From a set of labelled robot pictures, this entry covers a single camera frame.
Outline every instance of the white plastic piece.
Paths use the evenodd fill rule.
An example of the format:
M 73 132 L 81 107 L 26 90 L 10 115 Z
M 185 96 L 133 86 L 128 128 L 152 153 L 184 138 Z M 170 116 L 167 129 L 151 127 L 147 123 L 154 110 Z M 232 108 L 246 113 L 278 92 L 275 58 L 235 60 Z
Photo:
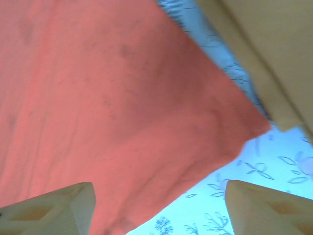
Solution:
M 237 180 L 225 200 L 235 235 L 313 235 L 313 200 Z
M 92 183 L 79 183 L 0 209 L 0 235 L 87 235 Z

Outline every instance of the red cloth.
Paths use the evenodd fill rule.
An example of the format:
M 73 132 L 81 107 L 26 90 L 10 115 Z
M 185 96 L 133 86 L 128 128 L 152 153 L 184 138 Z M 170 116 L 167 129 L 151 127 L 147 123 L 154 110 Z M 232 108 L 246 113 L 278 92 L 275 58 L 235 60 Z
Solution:
M 0 206 L 93 182 L 122 235 L 269 123 L 153 0 L 2 0 Z

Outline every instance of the beige fabric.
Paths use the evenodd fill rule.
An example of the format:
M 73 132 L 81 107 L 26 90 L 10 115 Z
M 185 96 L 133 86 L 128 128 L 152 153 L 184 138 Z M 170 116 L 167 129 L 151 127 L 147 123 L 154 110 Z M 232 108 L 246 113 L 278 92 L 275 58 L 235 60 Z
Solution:
M 286 131 L 313 130 L 313 1 L 196 0 Z

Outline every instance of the floral pattern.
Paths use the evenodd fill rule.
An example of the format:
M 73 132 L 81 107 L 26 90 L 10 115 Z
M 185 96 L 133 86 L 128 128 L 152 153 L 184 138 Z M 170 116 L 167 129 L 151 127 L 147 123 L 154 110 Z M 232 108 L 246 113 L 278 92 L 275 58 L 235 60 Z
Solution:
M 267 116 L 248 73 L 194 0 L 156 1 Z M 208 175 L 129 235 L 233 235 L 224 200 L 229 180 L 247 181 L 313 199 L 313 147 L 309 139 L 300 128 L 281 133 L 270 122 L 272 130 L 248 141 L 235 161 Z

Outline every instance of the triangular plastic part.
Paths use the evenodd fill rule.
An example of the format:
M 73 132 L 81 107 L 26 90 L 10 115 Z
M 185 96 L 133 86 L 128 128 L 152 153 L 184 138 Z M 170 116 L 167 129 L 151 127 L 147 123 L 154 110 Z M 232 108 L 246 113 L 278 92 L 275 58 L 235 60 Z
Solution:
M 235 235 L 313 235 L 313 200 L 237 180 L 225 200 Z
M 87 235 L 92 183 L 79 183 L 0 209 L 0 235 Z

